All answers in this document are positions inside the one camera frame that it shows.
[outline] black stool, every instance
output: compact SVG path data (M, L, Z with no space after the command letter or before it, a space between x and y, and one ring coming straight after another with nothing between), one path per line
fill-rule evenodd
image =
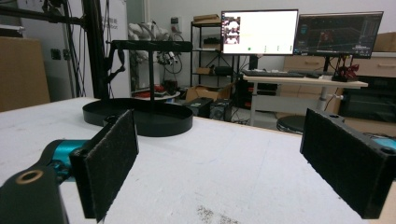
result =
M276 127L282 132L303 134L304 123L305 116L293 115L278 119Z

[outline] drawer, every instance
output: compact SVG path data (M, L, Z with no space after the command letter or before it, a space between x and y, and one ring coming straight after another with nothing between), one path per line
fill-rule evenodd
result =
M370 60L355 59L353 63L359 65L358 76L396 77L396 58L372 57Z
M281 92L299 92L299 93L309 93L309 94L321 94L321 87L311 87L311 86L297 86L297 85L280 85ZM335 87L328 87L327 93L333 94L335 93Z
M285 62L283 64L284 70L289 71L291 69L295 70L323 70L324 57L317 56L286 56Z
M297 93L297 92L281 92L279 96L284 97L297 97L297 98L307 98L307 99L319 99L320 94L310 94L310 93ZM340 100L332 99L332 97L327 97L327 105L326 111L334 114L338 114L338 110L340 107Z

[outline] cardboard box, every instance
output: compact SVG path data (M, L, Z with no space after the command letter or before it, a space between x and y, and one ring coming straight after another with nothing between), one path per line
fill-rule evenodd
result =
M221 44L203 44L202 49L215 49L221 51Z
M212 98L213 101L217 99L230 99L234 83L230 83L225 87L207 87L194 86L187 90L186 102L190 102L199 97Z
M212 24L221 23L221 20L217 14L194 16L193 24Z
M396 52L396 32L378 34L374 52Z
M210 68L197 67L197 74L199 74L199 75L211 75Z
M41 44L0 37L0 111L50 102Z

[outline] white table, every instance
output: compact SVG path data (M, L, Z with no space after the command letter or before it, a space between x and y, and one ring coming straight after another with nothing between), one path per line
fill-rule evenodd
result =
M248 77L244 76L244 80L254 84L251 108L250 108L250 125L254 125L256 110L284 112L291 114L305 114L306 109L317 108L324 109L327 99L327 89L329 87L359 89L367 87L368 84L360 81L353 82L337 82L322 78L309 77ZM269 84L288 84L321 87L319 99L307 99L285 96L258 95L257 89L259 83Z
M78 98L0 113L0 185L55 139L91 139ZM105 223L363 224L300 153L301 136L194 118L183 134L138 136L140 153ZM85 219L74 182L61 193Z

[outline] black foam pad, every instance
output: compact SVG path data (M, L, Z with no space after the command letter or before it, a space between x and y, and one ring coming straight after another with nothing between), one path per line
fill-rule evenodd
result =
M308 109L301 153L362 218L379 218L396 173L396 153L344 123Z
M138 145L132 110L109 122L92 140L70 154L86 218L106 216L134 165Z

